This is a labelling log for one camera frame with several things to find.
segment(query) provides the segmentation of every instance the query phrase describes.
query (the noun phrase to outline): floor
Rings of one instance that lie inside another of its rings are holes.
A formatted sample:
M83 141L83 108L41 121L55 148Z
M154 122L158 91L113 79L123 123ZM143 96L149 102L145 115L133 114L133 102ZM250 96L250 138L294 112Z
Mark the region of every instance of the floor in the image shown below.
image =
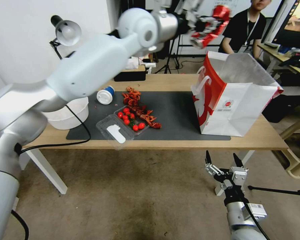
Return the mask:
M201 63L183 66L180 73L195 73ZM273 126L281 132L299 118L297 108ZM32 162L27 165L17 212L29 226L30 239L230 239L224 197L214 194L216 182L204 170L204 150L42 152L69 189L60 195ZM218 167L233 161L229 151L210 154ZM270 151L255 152L246 167L248 185L300 189L300 180L287 175ZM271 239L300 239L299 196L256 190L245 195L264 205L268 218L261 226ZM11 217L4 239L23 237L22 227Z

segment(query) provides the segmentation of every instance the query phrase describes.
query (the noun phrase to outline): crayfish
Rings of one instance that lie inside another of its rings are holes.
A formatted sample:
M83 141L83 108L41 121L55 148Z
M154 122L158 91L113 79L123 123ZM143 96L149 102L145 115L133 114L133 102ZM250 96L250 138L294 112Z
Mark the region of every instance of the crayfish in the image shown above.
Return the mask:
M140 119L146 121L150 127L160 129L162 125L160 123L153 122L156 117L150 115L153 110L146 110L146 105L139 106L141 92L133 89L132 87L127 87L127 91L128 93L122 93L124 97L123 103L128 105L128 108L135 112Z

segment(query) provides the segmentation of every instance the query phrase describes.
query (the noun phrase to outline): red and white shopping bag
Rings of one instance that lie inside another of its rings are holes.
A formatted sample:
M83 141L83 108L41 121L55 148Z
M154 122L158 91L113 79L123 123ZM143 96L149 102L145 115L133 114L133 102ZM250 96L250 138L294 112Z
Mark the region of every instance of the red and white shopping bag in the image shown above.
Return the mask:
M191 91L202 134L243 137L283 89L250 54L208 52Z

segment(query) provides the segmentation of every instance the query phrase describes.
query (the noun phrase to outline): gray table mat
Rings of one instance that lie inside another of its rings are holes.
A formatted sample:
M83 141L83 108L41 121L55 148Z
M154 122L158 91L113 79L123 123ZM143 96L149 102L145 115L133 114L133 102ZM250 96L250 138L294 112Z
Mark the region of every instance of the gray table mat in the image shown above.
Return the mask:
M98 121L104 119L123 107L122 92L115 92L113 101L109 105L102 105L96 100L96 94L89 97L89 116L84 122L91 132L92 140L104 140L97 129ZM196 109L191 92L145 92L142 91L140 102L153 110L157 117L155 122L162 124L161 129L148 128L135 140L230 140L230 136L201 134ZM87 139L88 135L83 126L69 131L68 140Z

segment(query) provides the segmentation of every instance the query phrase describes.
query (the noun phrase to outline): black t-shirt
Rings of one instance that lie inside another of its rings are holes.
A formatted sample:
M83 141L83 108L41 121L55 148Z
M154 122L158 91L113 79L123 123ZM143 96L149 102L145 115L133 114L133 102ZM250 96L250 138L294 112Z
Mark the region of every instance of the black t-shirt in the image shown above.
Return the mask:
M254 26L254 22L249 21L249 34ZM266 18L260 13L259 20L255 26L251 36L248 39L248 44L253 39L261 39L263 30L266 26ZM239 51L242 45L247 40L247 27L248 27L248 10L244 10L236 14L228 23L223 32L223 36L231 38L229 45L233 51ZM224 53L222 42L220 44L219 52Z

